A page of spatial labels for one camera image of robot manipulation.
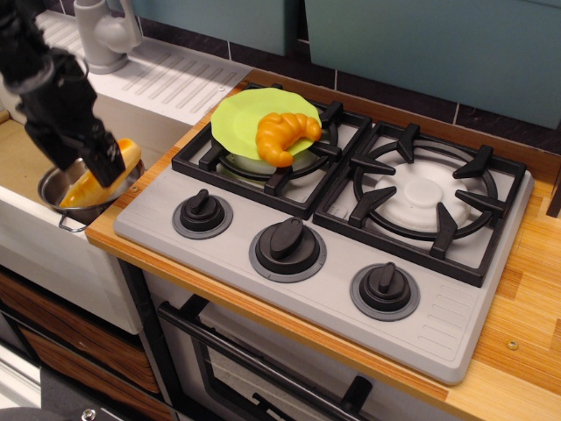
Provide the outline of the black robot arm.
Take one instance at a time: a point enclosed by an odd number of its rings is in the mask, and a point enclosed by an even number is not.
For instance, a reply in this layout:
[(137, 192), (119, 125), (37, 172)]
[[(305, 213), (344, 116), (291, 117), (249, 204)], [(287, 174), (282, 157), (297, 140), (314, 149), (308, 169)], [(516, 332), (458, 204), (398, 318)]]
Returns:
[(81, 158), (105, 188), (124, 173), (115, 138), (93, 113), (97, 94), (86, 73), (74, 55), (46, 44), (15, 1), (1, 2), (1, 75), (20, 98), (27, 134), (57, 168)]

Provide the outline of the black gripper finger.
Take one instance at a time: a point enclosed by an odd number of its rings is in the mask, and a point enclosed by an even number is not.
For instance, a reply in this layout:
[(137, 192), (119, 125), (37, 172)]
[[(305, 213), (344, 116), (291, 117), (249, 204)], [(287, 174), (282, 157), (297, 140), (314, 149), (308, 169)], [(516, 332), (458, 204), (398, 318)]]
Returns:
[(79, 151), (84, 146), (85, 138), (81, 134), (54, 125), (26, 122), (25, 131), (54, 166), (62, 170), (79, 158)]
[(119, 145), (110, 132), (86, 139), (80, 156), (104, 188), (115, 182), (126, 168)]

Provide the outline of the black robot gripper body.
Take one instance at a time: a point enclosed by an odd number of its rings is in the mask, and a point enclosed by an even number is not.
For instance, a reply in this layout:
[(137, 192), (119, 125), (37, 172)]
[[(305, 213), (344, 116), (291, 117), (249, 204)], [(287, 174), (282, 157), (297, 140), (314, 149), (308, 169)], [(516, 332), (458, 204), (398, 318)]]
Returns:
[(39, 71), (21, 83), (18, 94), (27, 122), (54, 125), (85, 140), (107, 132), (93, 112), (97, 94), (72, 54), (47, 55)]

